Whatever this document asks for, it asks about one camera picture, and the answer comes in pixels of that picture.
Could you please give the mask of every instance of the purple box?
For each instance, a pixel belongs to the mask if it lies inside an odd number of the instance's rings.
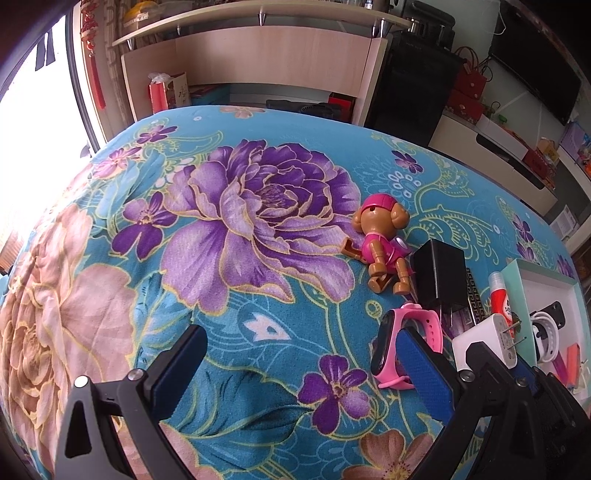
[[[591,137],[578,122],[571,122],[564,130],[560,145],[580,165],[591,160]]]

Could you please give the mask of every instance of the floral bedspread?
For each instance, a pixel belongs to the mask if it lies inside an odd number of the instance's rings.
[[[78,375],[146,368],[198,323],[206,360],[163,424],[198,480],[406,478],[441,425],[414,391],[368,375],[378,322],[402,300],[372,293],[367,268],[339,254],[376,192],[411,213],[414,248],[464,250],[486,306],[488,273],[513,258],[574,276],[535,213],[405,141],[262,109],[162,112],[74,179],[3,289],[0,404],[35,468],[52,478]],[[481,443],[478,429],[458,478]]]

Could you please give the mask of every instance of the glue stick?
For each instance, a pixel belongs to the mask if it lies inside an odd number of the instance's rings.
[[[507,322],[507,327],[513,325],[513,317],[511,314],[511,305],[509,305],[509,295],[505,288],[505,280],[501,272],[493,272],[488,277],[488,286],[491,288],[491,311],[492,313],[500,313]],[[509,330],[511,338],[515,338],[513,329]]]

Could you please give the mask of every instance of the pink flower print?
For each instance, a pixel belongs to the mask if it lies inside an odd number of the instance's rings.
[[[134,155],[141,149],[142,147],[134,147],[128,150],[118,148],[95,167],[93,176],[97,179],[109,179],[115,177],[117,174],[127,169],[128,161],[137,158],[137,156]]]
[[[255,113],[265,113],[262,108],[256,108],[251,106],[221,106],[220,111],[222,113],[233,113],[236,118],[250,118]]]

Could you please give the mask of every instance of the black clamp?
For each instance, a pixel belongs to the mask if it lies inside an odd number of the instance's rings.
[[[207,351],[207,334],[191,325],[147,370],[94,384],[76,378],[64,412],[56,480],[135,479],[111,416],[123,417],[154,480],[194,480],[158,426],[170,418]]]
[[[398,358],[432,418],[444,424],[412,480],[452,478],[481,417],[491,417],[469,480],[558,480],[591,471],[591,421],[554,375],[521,357],[509,370],[483,342],[456,372],[417,331],[401,330]]]

